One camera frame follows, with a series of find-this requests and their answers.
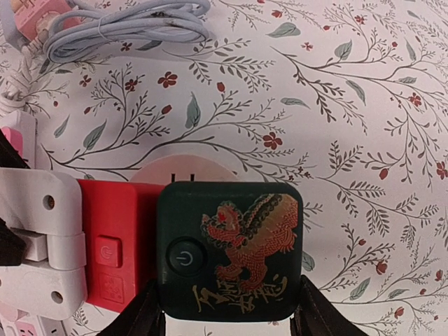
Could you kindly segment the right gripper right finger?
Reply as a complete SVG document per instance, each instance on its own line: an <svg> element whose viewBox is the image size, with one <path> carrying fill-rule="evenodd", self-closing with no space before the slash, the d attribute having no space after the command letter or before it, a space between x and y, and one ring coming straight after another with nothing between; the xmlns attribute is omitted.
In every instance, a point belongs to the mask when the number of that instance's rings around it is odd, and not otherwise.
<svg viewBox="0 0 448 336"><path fill-rule="evenodd" d="M298 298L290 319L291 335L350 335L350 322L305 275L300 277Z"/></svg>

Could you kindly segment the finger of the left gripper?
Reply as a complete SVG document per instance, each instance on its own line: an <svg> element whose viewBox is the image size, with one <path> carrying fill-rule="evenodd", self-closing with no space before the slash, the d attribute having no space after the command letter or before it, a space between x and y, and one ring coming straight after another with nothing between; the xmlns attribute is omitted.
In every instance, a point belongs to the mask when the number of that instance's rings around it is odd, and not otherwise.
<svg viewBox="0 0 448 336"><path fill-rule="evenodd" d="M28 164L20 157L9 140L1 133L1 168L27 169ZM19 266L22 263L26 243L1 219L1 266Z"/></svg>

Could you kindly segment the white long power strip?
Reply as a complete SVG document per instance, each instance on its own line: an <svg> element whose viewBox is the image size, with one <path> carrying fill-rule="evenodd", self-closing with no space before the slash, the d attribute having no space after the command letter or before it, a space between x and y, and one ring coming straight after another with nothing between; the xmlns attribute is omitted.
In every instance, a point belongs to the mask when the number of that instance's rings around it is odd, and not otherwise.
<svg viewBox="0 0 448 336"><path fill-rule="evenodd" d="M1 131L21 158L35 166L36 119L16 110L1 116ZM67 335L64 324L41 316L31 315L1 303L1 335Z"/></svg>

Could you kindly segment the white plug adapter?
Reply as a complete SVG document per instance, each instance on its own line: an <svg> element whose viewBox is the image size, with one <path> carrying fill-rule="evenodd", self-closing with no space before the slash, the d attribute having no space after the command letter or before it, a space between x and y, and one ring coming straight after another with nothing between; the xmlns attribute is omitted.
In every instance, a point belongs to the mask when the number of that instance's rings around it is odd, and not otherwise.
<svg viewBox="0 0 448 336"><path fill-rule="evenodd" d="M1 264L1 303L62 321L88 296L82 192L68 174L1 169L1 219L25 243Z"/></svg>

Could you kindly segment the dark green cube socket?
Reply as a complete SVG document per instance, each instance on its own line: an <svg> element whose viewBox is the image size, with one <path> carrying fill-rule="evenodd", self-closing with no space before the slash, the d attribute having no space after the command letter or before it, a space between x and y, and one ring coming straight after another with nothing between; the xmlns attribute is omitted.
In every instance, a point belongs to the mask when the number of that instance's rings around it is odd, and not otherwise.
<svg viewBox="0 0 448 336"><path fill-rule="evenodd" d="M281 321L298 307L303 202L268 182L167 185L157 204L162 310L188 321Z"/></svg>

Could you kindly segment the round pink socket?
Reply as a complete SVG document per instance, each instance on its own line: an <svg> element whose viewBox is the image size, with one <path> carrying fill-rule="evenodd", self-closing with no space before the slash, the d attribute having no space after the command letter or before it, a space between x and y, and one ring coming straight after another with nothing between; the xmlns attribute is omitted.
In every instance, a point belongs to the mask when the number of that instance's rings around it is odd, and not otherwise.
<svg viewBox="0 0 448 336"><path fill-rule="evenodd" d="M170 155L157 159L133 175L134 183L166 186L176 181L238 181L235 173L224 166L197 155Z"/></svg>

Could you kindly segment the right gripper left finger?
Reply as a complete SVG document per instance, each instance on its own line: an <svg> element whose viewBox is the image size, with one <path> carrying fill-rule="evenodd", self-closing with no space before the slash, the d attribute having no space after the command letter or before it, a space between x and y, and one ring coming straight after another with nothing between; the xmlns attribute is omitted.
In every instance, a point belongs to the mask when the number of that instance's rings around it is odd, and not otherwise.
<svg viewBox="0 0 448 336"><path fill-rule="evenodd" d="M104 336L134 335L165 335L165 314L159 304L155 279L148 281L145 288L104 329Z"/></svg>

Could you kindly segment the red cube socket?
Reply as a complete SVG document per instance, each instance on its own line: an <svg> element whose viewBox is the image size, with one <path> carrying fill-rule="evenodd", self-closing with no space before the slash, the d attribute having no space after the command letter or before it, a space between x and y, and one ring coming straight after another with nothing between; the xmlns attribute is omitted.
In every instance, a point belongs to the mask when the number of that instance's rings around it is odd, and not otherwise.
<svg viewBox="0 0 448 336"><path fill-rule="evenodd" d="M81 180L87 303L122 312L156 272L161 185Z"/></svg>

